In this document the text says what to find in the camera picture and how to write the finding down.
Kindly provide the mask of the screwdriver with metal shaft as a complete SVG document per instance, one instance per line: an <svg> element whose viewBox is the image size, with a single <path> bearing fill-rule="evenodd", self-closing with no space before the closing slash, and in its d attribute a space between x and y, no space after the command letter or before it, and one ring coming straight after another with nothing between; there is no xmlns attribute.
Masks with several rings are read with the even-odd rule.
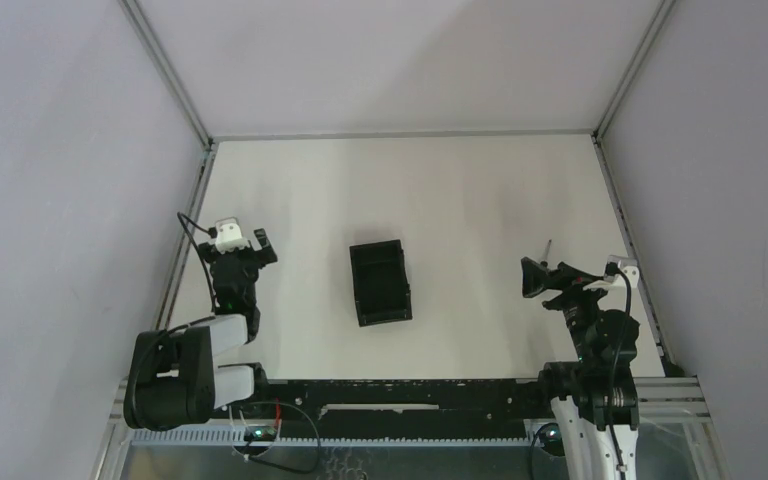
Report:
<svg viewBox="0 0 768 480"><path fill-rule="evenodd" d="M546 243L546 245L545 245L545 248L544 248L544 250L543 250L543 253L542 253L541 257L540 257L540 264L541 264L543 267L547 267L547 266L548 266L548 264L549 264L549 262L548 262L548 257L549 257L550 251L551 251L551 246L552 246L552 243L553 243L553 240L552 240L552 239L549 239L549 240L547 241L547 243Z"/></svg>

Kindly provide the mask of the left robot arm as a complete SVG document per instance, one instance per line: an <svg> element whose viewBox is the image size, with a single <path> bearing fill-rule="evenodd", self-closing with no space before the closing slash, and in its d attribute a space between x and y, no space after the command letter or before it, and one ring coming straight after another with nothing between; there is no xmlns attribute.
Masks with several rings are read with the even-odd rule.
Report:
<svg viewBox="0 0 768 480"><path fill-rule="evenodd" d="M203 424L232 403L250 417L270 409L273 392L259 363L217 359L253 342L259 332L256 283L277 254L264 230L255 230L254 237L257 248L238 225L225 223L214 242L199 245L215 301L212 315L137 336L123 400L129 427L168 431Z"/></svg>

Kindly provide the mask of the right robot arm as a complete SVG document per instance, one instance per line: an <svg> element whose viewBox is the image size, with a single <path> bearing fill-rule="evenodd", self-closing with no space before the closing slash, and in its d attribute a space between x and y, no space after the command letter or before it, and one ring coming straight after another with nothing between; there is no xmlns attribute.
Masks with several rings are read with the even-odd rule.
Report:
<svg viewBox="0 0 768 480"><path fill-rule="evenodd" d="M560 262L521 260L522 295L552 292L547 311L562 314L577 358L548 362L538 402L554 416L573 479L634 479L640 400L631 371L640 324L631 314L639 269L612 256L602 274Z"/></svg>

